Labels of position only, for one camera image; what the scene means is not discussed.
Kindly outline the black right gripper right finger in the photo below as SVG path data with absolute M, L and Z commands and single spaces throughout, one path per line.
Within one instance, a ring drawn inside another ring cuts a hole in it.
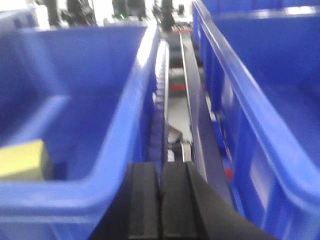
M 240 215 L 190 162 L 164 165 L 160 185 L 164 240 L 272 240 Z

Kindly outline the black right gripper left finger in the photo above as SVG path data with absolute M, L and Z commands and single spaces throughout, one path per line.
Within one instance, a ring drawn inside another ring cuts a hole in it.
M 160 239 L 160 196 L 151 162 L 130 162 L 120 188 L 91 240 Z

